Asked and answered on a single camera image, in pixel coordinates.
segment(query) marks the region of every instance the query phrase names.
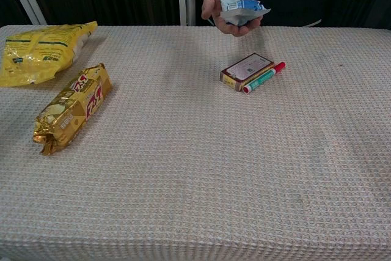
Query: blue and white wrapper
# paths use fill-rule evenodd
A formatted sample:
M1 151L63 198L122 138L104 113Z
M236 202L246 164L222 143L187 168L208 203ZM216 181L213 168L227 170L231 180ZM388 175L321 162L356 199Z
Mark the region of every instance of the blue and white wrapper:
M271 10L266 9L257 0L220 0L220 2L222 8L220 16L226 23L235 26L243 26Z

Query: table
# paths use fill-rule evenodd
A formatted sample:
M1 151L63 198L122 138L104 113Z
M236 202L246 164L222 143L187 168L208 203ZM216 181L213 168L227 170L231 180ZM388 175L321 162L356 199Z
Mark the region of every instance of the table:
M0 89L0 256L390 260L390 49L373 29L99 27L56 79ZM219 82L253 52L287 67L249 95ZM36 115L99 62L113 91L42 156Z

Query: hand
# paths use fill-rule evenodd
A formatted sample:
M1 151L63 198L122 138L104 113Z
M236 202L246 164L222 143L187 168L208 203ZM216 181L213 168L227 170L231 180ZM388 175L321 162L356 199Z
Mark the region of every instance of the hand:
M225 34L232 34L236 37L244 36L249 31L261 25L262 17L256 18L240 28L232 24L226 24L222 17L220 17L221 11L220 0L203 0L201 17L207 20L212 16L215 25Z

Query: yellow plastic bag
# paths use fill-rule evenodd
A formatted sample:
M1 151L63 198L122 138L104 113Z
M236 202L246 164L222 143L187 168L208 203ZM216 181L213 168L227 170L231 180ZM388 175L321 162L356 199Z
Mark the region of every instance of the yellow plastic bag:
M71 66L97 22L50 26L5 41L0 87L38 84Z

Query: marker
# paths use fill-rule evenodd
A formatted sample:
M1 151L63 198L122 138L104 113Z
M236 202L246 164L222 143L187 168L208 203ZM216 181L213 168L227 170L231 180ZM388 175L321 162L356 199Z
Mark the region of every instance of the marker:
M253 91L255 88L257 88L259 85L263 84L266 82L269 78L274 76L276 73L281 72L281 70L285 67L285 63L281 62L277 64L274 68L268 70L266 73L263 75L259 76L255 80L249 82L247 85L243 87L243 92L244 93L250 93Z

